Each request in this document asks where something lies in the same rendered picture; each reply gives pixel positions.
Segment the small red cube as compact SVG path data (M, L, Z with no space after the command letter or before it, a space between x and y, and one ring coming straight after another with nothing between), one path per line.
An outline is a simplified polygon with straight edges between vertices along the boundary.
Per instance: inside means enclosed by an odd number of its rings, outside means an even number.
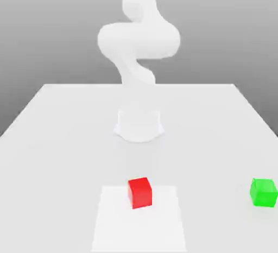
M153 193L148 178L128 180L128 197L132 209L151 206Z

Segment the small green cube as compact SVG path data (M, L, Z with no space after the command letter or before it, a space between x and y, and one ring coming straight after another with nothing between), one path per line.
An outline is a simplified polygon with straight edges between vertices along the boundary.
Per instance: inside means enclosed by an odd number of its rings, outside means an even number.
M278 198L278 190L272 179L253 178L250 197L254 206L274 207Z

